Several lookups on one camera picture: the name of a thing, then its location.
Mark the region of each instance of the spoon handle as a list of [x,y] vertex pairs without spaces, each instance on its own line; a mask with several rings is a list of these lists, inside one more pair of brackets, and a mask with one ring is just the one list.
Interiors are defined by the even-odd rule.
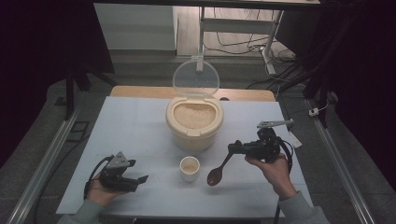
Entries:
[[224,159],[223,163],[220,166],[221,168],[224,167],[225,163],[227,163],[227,161],[230,160],[232,155],[233,155],[233,153],[230,153],[230,152],[227,154],[227,157]]

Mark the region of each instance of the white power plug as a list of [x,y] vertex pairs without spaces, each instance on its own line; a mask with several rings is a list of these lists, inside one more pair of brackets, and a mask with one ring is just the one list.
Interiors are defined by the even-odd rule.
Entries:
[[309,116],[311,116],[311,117],[314,117],[314,116],[316,116],[318,114],[319,114],[319,111],[318,111],[317,107],[309,110]]

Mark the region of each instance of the spoon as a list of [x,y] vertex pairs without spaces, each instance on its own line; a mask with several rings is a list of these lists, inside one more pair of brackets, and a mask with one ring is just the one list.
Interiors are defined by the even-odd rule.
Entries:
[[221,178],[222,178],[222,168],[224,167],[225,163],[231,158],[233,153],[228,153],[227,157],[224,159],[224,162],[219,166],[218,168],[213,169],[212,171],[209,172],[209,175],[207,175],[207,184],[211,187],[217,185]]

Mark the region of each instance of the person's left hand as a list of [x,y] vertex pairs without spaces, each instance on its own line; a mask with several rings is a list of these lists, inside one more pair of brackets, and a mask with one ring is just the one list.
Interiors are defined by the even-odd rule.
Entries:
[[99,181],[99,175],[96,175],[91,180],[90,190],[88,191],[87,198],[94,203],[98,203],[102,206],[107,206],[117,196],[126,194],[125,191],[114,191],[105,189]]

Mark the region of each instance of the hand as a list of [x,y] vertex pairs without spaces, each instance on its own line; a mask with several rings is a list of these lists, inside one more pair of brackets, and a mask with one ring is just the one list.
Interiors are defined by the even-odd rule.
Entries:
[[99,175],[96,175],[91,181],[90,190],[88,191],[87,198],[94,203],[98,203],[103,207],[110,204],[110,202],[117,196],[125,194],[124,191],[114,191],[105,189],[99,181]]
[[280,153],[277,159],[271,163],[262,162],[248,156],[245,157],[245,160],[262,170],[265,178],[273,185],[274,191],[279,195],[281,201],[297,194],[290,181],[289,166],[285,154]]

